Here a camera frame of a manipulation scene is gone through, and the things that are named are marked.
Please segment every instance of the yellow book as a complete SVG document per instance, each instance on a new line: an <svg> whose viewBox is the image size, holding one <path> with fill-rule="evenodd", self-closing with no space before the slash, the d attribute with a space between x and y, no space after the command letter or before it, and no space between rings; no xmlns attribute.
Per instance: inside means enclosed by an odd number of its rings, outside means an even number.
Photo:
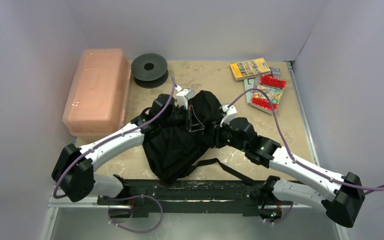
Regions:
<svg viewBox="0 0 384 240"><path fill-rule="evenodd" d="M236 81L269 75L271 73L264 58L232 63L230 69Z"/></svg>

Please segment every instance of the book cover illustration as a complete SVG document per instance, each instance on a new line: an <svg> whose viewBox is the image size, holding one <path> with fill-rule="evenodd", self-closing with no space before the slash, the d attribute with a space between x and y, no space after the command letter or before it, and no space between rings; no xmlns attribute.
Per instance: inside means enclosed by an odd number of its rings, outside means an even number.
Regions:
<svg viewBox="0 0 384 240"><path fill-rule="evenodd" d="M274 111L276 111L278 109L282 94L284 93L285 86L286 81L277 79L272 76L264 75L261 77L257 88L261 89L264 93L267 94L273 105ZM250 105L257 107L258 109L261 109L269 114L273 114L269 101L259 91L254 92Z"/></svg>
<svg viewBox="0 0 384 240"><path fill-rule="evenodd" d="M232 63L230 68L236 80L256 75L270 74L270 68L264 58Z"/></svg>
<svg viewBox="0 0 384 240"><path fill-rule="evenodd" d="M271 76L277 79L281 79L281 69L277 67L270 67Z"/></svg>

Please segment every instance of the book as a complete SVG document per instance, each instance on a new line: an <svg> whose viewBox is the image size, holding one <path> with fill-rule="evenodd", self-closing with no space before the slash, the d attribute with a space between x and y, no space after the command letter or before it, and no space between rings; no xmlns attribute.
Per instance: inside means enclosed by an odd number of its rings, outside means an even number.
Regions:
<svg viewBox="0 0 384 240"><path fill-rule="evenodd" d="M276 79L281 79L281 69L277 67L270 67L271 76Z"/></svg>
<svg viewBox="0 0 384 240"><path fill-rule="evenodd" d="M232 63L230 69L236 81L269 75L271 73L264 58Z"/></svg>
<svg viewBox="0 0 384 240"><path fill-rule="evenodd" d="M256 80L255 77L244 79L243 80L243 88L245 90L254 88L255 80ZM245 93L246 104L250 104L251 99L253 98L253 95L254 95L254 93L252 91L248 91L247 93Z"/></svg>
<svg viewBox="0 0 384 240"><path fill-rule="evenodd" d="M260 82L257 85L258 89L264 91L270 98L274 111L278 109L279 102L282 98L286 86L286 81L277 79L272 76L261 76ZM273 114L269 101L259 91L254 91L249 105L256 107L266 113Z"/></svg>

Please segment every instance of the white bracket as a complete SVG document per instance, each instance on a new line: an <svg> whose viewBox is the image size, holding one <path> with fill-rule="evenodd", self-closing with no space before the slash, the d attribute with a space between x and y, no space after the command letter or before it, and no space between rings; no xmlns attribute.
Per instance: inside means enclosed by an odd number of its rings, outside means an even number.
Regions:
<svg viewBox="0 0 384 240"><path fill-rule="evenodd" d="M194 97L194 90L192 90L192 88L182 89L179 85L177 85L176 90L178 91L178 93L176 94L177 104L179 106L188 108L188 100Z"/></svg>
<svg viewBox="0 0 384 240"><path fill-rule="evenodd" d="M238 115L238 111L236 110L236 107L233 105L230 106L229 108L227 104L222 105L221 111L222 111L223 119L220 122L220 127L222 127L223 124L229 124Z"/></svg>

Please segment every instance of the white wall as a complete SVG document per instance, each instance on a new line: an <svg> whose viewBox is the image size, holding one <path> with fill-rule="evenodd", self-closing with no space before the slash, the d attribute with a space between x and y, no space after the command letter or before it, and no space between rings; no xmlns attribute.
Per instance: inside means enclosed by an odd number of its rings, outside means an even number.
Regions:
<svg viewBox="0 0 384 240"><path fill-rule="evenodd" d="M91 48L129 59L295 60L327 0L67 0Z"/></svg>
<svg viewBox="0 0 384 240"><path fill-rule="evenodd" d="M330 1L295 66L320 163L384 184L384 1ZM354 239L384 239L384 192L367 196Z"/></svg>
<svg viewBox="0 0 384 240"><path fill-rule="evenodd" d="M86 47L64 1L0 0L0 239L39 238Z"/></svg>

